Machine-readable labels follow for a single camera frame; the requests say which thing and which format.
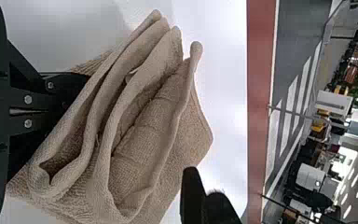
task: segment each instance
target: pole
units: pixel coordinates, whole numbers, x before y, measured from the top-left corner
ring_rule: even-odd
[[[350,37],[350,36],[338,36],[338,35],[332,35],[332,36],[330,36],[330,39],[358,40],[358,38],[355,38],[355,37]]]
[[[299,116],[299,117],[301,117],[301,118],[303,118],[303,119],[320,120],[321,122],[326,123],[326,124],[329,124],[329,125],[331,125],[331,126],[333,126],[333,127],[342,128],[342,129],[345,129],[345,130],[348,130],[348,131],[349,131],[349,130],[352,130],[350,127],[347,127],[347,126],[344,126],[344,125],[341,125],[341,124],[337,124],[337,123],[332,122],[332,121],[329,121],[329,120],[320,119],[320,118],[315,118],[315,117],[311,117],[311,116],[306,116],[306,115],[299,114],[299,113],[294,112],[294,111],[281,109],[281,108],[278,108],[278,107],[276,107],[276,106],[268,105],[268,108],[274,109],[274,110],[279,110],[279,111],[281,111],[281,112],[283,112],[283,113],[292,114],[292,115],[294,115],[294,116]]]
[[[282,204],[282,203],[278,203],[277,201],[275,201],[275,200],[273,200],[273,199],[270,199],[269,197],[267,197],[267,196],[264,195],[264,194],[260,194],[260,195],[261,195],[262,198],[265,198],[265,199],[269,200],[270,202],[276,203],[276,204],[279,205],[280,207],[282,207],[282,208],[284,208],[284,209],[287,209],[287,210],[290,210],[290,211],[294,212],[296,215],[298,215],[298,216],[300,216],[300,217],[303,217],[303,218],[305,218],[306,220],[308,220],[308,221],[310,221],[310,222],[312,222],[312,223],[315,223],[315,222],[316,222],[315,220],[312,220],[312,219],[310,219],[309,217],[306,217],[306,216],[302,215],[300,212],[298,212],[298,211],[297,211],[296,209],[294,209],[294,208],[291,208],[291,207],[289,207],[289,206],[287,206],[287,205],[285,205],[285,204]],[[341,220],[337,220],[337,219],[335,219],[335,218],[333,218],[333,217],[330,217],[330,216],[327,216],[327,215],[325,215],[325,214],[322,214],[322,217],[328,217],[328,218],[334,220],[336,223],[346,224],[345,222],[343,222],[343,221],[341,221]]]

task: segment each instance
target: crosswalk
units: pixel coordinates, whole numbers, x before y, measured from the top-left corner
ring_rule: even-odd
[[[319,43],[313,55],[303,65],[302,74],[294,78],[287,90],[287,94],[276,105],[284,107],[287,111],[295,111],[304,114],[310,103],[310,95],[315,79],[321,43]],[[267,196],[276,188],[283,170],[286,168],[302,133],[303,123],[299,116],[290,113],[272,110],[269,115],[268,151],[265,182],[271,183],[265,186]]]

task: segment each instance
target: towel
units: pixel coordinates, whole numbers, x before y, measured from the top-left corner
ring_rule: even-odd
[[[7,194],[70,224],[159,223],[213,141],[194,85],[202,45],[153,11],[90,76]]]

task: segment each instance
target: metal bolt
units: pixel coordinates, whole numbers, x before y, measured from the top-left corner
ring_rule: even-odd
[[[48,89],[49,89],[49,90],[54,89],[54,83],[48,82]]]
[[[31,128],[32,127],[32,121],[30,119],[27,119],[24,121],[24,127],[25,128]]]
[[[8,77],[8,73],[7,72],[0,72],[0,78],[7,78]]]
[[[27,105],[30,105],[30,104],[32,103],[32,96],[30,96],[30,95],[24,96],[24,102],[25,102]]]
[[[7,145],[4,143],[0,144],[0,152],[6,152],[6,150],[7,150]]]

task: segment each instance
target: sidewalk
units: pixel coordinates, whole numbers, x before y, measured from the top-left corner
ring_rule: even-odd
[[[311,116],[314,112],[313,103],[316,101],[318,91],[324,90],[325,86],[332,80],[334,71],[339,65],[341,56],[348,48],[350,40],[330,39],[330,36],[354,36],[358,29],[358,7],[350,9],[349,2],[343,2],[338,6],[335,15],[328,21],[324,29],[324,40],[319,57],[319,65],[316,70],[316,78],[313,86],[313,96],[311,97],[309,111],[307,115]],[[311,120],[304,122],[304,132],[302,141],[310,134]]]

